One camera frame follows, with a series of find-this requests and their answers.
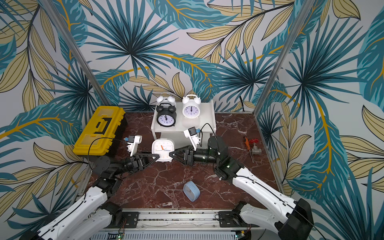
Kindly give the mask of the white square alarm clock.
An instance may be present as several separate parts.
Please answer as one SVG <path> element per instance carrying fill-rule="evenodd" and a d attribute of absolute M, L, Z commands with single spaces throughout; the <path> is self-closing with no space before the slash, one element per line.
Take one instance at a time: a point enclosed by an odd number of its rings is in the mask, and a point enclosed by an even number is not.
<path fill-rule="evenodd" d="M 158 154 L 160 157 L 156 162 L 172 162 L 170 152 L 175 150 L 175 143 L 170 139 L 157 139 L 152 143 L 152 154 Z"/>

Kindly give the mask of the black twin-bell alarm clock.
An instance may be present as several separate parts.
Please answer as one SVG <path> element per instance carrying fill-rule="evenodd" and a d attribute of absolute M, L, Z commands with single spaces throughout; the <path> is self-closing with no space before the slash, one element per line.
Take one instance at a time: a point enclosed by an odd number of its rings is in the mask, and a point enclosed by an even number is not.
<path fill-rule="evenodd" d="M 162 127 L 173 127 L 176 124 L 177 113 L 176 107 L 171 103 L 160 103 L 156 107 L 157 123 Z"/>

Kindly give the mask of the blue square alarm clock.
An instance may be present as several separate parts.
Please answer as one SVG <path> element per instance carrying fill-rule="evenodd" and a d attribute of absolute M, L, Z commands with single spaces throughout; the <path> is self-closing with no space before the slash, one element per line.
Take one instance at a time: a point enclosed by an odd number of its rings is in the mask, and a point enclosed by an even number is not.
<path fill-rule="evenodd" d="M 193 181 L 185 183 L 183 192 L 191 202 L 196 201 L 201 194 L 199 188 Z"/>

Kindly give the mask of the white plastic twin-bell clock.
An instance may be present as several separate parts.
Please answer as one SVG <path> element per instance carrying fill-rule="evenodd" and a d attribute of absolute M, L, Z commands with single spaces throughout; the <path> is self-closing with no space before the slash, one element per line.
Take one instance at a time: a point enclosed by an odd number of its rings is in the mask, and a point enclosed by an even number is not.
<path fill-rule="evenodd" d="M 196 119 L 201 114 L 201 98 L 197 95 L 188 94 L 186 97 L 183 97 L 183 109 L 182 114 L 185 118 Z"/>

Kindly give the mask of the white metal twin-bell clock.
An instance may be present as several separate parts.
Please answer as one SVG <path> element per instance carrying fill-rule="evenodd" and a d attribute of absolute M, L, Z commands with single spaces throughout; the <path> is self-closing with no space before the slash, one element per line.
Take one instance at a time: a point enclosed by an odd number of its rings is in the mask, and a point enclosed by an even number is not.
<path fill-rule="evenodd" d="M 159 96 L 156 102 L 158 106 L 164 103 L 171 104 L 172 106 L 176 105 L 176 99 L 173 96 L 167 96 L 167 97 Z"/>

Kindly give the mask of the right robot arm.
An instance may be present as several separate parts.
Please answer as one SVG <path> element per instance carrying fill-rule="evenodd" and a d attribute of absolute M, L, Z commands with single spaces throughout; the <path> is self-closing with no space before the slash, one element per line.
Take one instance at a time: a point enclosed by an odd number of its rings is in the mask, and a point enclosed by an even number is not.
<path fill-rule="evenodd" d="M 195 162 L 214 163 L 214 173 L 224 181 L 248 193 L 266 210 L 239 203 L 232 213 L 241 223 L 274 232 L 282 240 L 307 240 L 314 227 L 310 204 L 288 197 L 256 177 L 245 165 L 230 156 L 222 137 L 212 136 L 206 149 L 185 146 L 169 153 L 186 166 Z"/>

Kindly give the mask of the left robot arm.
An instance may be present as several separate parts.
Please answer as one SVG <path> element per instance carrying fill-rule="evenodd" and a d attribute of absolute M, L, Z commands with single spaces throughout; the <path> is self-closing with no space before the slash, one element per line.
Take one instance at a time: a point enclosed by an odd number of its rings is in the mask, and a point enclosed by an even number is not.
<path fill-rule="evenodd" d="M 100 156 L 93 172 L 99 177 L 72 206 L 37 231 L 28 230 L 22 240 L 82 240 L 114 224 L 122 224 L 122 209 L 108 200 L 119 189 L 124 173 L 137 173 L 159 159 L 158 154 L 141 153 L 125 160 Z"/>

